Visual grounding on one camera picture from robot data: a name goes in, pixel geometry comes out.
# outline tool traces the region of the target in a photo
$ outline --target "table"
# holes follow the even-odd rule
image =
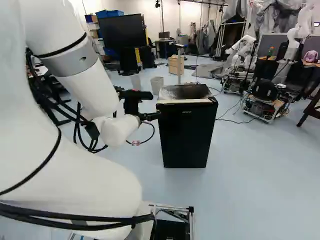
[[[168,46],[170,46],[170,43],[175,43],[174,39],[160,39],[160,40],[155,40],[155,50],[156,50],[156,55],[158,57],[158,53],[160,55],[160,57],[162,57],[163,59],[168,59]]]

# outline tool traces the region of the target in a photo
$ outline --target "bottle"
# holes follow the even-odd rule
[[[268,50],[268,54],[266,56],[266,59],[268,60],[274,53],[274,50],[275,50],[275,47],[274,46],[271,46]]]

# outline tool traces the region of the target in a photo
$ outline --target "white robot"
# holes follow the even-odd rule
[[[31,94],[25,69],[26,45],[83,105],[107,145],[122,144],[140,126],[134,115],[110,117],[120,104],[118,95],[71,3],[1,1],[0,21],[0,215],[30,223],[26,216],[6,208],[10,206],[100,217],[150,214],[140,208],[142,187],[137,178],[125,167],[67,140]],[[75,224],[68,219],[59,221]],[[83,229],[77,233],[123,240],[132,226]]]
[[[276,76],[272,80],[275,84],[282,84],[286,81],[290,67],[295,62],[293,61],[300,43],[296,39],[302,39],[301,43],[304,44],[307,37],[314,31],[313,10],[319,4],[317,0],[310,0],[300,10],[298,15],[297,24],[287,32],[289,40],[287,51],[285,52],[284,59],[279,61],[279,67],[276,71]]]

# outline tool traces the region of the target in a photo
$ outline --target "monitor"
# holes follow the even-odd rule
[[[288,37],[286,33],[265,33],[260,36],[259,44],[257,47],[258,57],[268,55],[270,47],[274,47],[273,56],[277,56],[280,45],[287,42]]]
[[[147,45],[145,22],[139,14],[98,18],[106,48],[140,48]]]
[[[170,38],[169,31],[159,32],[159,39],[168,39],[168,38]]]

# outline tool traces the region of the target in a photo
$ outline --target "blue storage box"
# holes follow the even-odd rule
[[[105,55],[112,56],[114,58],[119,58],[118,54],[111,48],[104,47],[103,48]]]
[[[107,11],[106,15],[108,18],[110,18],[110,17],[123,16],[125,15],[125,13],[123,11],[113,10],[113,11]]]
[[[93,21],[92,21],[92,15],[84,15],[85,16],[85,21],[87,22],[87,23],[92,23]]]
[[[123,11],[119,11],[119,10],[113,10],[113,11],[102,10],[102,11],[96,12],[95,14],[96,14],[98,19],[117,17],[117,16],[125,15],[125,13]]]

